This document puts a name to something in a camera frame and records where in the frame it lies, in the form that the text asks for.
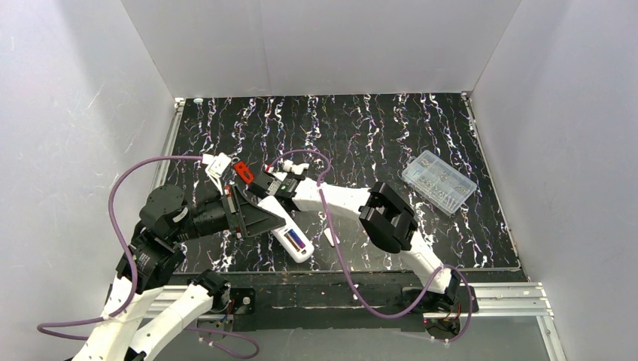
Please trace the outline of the white remote control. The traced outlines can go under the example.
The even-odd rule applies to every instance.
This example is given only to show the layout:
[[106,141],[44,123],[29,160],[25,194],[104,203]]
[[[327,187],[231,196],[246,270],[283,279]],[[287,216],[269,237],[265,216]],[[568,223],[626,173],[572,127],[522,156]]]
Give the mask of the white remote control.
[[314,245],[294,222],[274,196],[267,196],[258,205],[284,219],[284,225],[271,231],[296,263],[303,263],[314,253]]

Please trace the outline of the white battery cover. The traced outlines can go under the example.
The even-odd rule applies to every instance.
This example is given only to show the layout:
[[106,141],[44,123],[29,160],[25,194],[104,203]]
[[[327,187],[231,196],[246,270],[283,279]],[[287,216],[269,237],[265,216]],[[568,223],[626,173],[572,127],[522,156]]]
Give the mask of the white battery cover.
[[331,247],[335,247],[336,244],[339,243],[339,240],[334,237],[333,232],[329,228],[326,228],[323,231],[323,234],[324,234],[326,240],[329,242]]

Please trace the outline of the purple battery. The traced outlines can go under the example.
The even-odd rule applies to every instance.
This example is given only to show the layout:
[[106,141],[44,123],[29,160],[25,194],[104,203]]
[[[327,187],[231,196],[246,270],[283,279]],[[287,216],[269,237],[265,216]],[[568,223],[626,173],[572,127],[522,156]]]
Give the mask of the purple battery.
[[290,241],[295,244],[296,249],[303,250],[305,248],[304,241],[295,233],[293,229],[288,231],[287,236]]

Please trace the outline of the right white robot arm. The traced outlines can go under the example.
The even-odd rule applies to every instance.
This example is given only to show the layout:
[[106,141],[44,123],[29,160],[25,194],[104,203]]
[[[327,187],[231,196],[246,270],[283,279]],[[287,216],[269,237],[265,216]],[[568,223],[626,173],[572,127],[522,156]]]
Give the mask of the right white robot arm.
[[399,255],[419,278],[430,308],[453,305],[460,278],[426,244],[411,205],[385,182],[370,188],[347,188],[317,182],[292,172],[263,171],[247,183],[260,206],[281,216],[291,211],[324,212],[361,224],[378,249]]

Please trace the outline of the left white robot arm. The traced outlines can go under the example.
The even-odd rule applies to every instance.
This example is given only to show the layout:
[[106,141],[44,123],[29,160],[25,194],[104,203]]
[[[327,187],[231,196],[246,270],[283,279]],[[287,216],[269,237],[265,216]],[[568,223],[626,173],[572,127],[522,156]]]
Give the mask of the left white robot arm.
[[153,360],[200,315],[228,317],[239,303],[231,283],[212,270],[190,280],[186,290],[150,322],[147,311],[185,260],[180,242],[229,230],[239,237],[261,235],[284,226],[277,214],[226,188],[198,207],[177,186],[161,186],[147,197],[134,235],[119,262],[102,312],[75,360]]

